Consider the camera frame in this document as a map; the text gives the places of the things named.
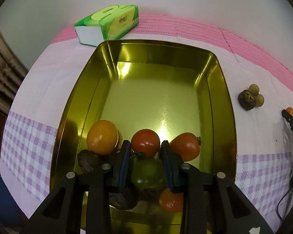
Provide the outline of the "large red tomato with stem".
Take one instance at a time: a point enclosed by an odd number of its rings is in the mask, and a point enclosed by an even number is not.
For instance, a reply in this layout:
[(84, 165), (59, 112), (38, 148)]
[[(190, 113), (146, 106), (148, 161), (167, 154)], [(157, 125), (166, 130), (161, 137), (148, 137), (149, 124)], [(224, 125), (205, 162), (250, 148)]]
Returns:
[(182, 133), (170, 142), (173, 153), (181, 156), (184, 162), (197, 158), (200, 154), (201, 138), (192, 133)]

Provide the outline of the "small red tomato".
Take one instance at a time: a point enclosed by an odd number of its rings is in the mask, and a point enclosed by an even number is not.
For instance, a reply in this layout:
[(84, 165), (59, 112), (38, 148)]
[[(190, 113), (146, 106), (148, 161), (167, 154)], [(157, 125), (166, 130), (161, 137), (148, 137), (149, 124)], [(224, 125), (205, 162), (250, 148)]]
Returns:
[(144, 157), (154, 157), (160, 149), (160, 138), (151, 129), (139, 130), (131, 139), (131, 148), (134, 152), (143, 153)]

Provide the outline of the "green tissue pack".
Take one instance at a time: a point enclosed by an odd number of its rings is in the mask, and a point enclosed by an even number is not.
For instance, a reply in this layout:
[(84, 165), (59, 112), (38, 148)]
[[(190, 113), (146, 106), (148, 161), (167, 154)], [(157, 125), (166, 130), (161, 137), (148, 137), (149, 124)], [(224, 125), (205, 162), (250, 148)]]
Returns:
[(74, 24), (81, 44), (98, 46), (104, 41), (118, 40), (139, 23), (137, 5), (111, 5)]

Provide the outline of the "beige curtain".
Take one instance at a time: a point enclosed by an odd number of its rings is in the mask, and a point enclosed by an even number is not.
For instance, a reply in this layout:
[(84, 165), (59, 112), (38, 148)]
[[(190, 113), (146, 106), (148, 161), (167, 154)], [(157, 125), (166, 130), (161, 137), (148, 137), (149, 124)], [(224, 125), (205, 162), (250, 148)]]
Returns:
[(0, 112), (7, 115), (28, 70), (0, 33)]

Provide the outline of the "large orange mandarin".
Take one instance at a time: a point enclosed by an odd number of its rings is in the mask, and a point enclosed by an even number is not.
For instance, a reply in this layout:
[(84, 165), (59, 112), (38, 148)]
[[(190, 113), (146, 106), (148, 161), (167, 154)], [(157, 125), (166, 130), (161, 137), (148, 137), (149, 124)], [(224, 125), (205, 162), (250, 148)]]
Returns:
[(159, 203), (166, 211), (174, 213), (182, 212), (183, 193), (172, 193), (169, 188), (165, 188), (159, 196)]

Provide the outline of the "pink and purple tablecloth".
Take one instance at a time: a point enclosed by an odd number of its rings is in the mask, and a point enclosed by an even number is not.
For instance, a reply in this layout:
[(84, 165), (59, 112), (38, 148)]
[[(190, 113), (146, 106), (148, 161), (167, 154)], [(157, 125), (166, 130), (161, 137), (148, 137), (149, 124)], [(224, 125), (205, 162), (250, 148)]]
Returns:
[(293, 164), (293, 133), (281, 110), (293, 108), (293, 73), (256, 45), (224, 29), (169, 15), (141, 14), (127, 39), (164, 40), (212, 52), (218, 66), (181, 55), (170, 68), (121, 62), (90, 66), (94, 47), (64, 28), (22, 82), (4, 127), (0, 173), (10, 194), (30, 217), (46, 198), (56, 163), (71, 168), (73, 152), (86, 143), (91, 121), (108, 119), (122, 136), (151, 128), (160, 139), (198, 132), (208, 137), (214, 118), (203, 90), (232, 104), (222, 124), (223, 153), (234, 150), (236, 185), (272, 230), (292, 206), (286, 194)]

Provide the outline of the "gold toffee tin box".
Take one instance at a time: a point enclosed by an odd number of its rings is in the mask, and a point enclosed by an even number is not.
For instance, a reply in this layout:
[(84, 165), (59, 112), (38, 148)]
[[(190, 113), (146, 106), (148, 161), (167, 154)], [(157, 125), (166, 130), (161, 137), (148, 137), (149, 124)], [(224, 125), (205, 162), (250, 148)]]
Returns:
[(68, 172), (81, 174), (77, 155), (101, 120), (116, 126), (120, 142), (141, 129), (161, 141), (190, 132), (201, 138), (191, 164), (235, 178), (236, 124), (219, 56), (166, 41), (122, 40), (100, 44), (82, 64), (55, 138), (52, 187)]

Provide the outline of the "green tomato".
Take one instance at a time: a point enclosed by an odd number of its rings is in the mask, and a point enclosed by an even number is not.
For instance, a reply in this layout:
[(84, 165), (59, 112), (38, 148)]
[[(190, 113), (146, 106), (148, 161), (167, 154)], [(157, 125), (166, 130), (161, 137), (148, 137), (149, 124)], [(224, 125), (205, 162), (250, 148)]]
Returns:
[(167, 183), (162, 161), (154, 158), (138, 161), (133, 168), (131, 181), (141, 191), (165, 188)]

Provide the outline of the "green-brown longan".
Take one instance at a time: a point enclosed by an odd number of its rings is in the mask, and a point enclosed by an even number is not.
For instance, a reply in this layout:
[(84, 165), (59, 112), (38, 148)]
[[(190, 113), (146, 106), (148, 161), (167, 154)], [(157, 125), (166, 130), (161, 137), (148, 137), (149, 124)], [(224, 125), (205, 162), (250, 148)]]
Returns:
[(256, 96), (259, 94), (259, 87), (253, 83), (249, 86), (248, 91), (252, 96)]
[(264, 102), (265, 102), (265, 98), (261, 94), (255, 95), (254, 96), (254, 99), (255, 99), (256, 107), (261, 107), (264, 104)]

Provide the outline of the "small dark passion fruit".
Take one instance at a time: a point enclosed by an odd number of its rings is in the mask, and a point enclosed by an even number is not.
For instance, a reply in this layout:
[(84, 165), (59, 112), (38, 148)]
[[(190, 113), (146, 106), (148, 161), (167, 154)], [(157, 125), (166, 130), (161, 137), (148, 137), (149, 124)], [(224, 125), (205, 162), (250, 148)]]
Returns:
[(255, 98), (248, 90), (243, 90), (238, 95), (238, 102), (244, 110), (252, 110), (256, 106)]

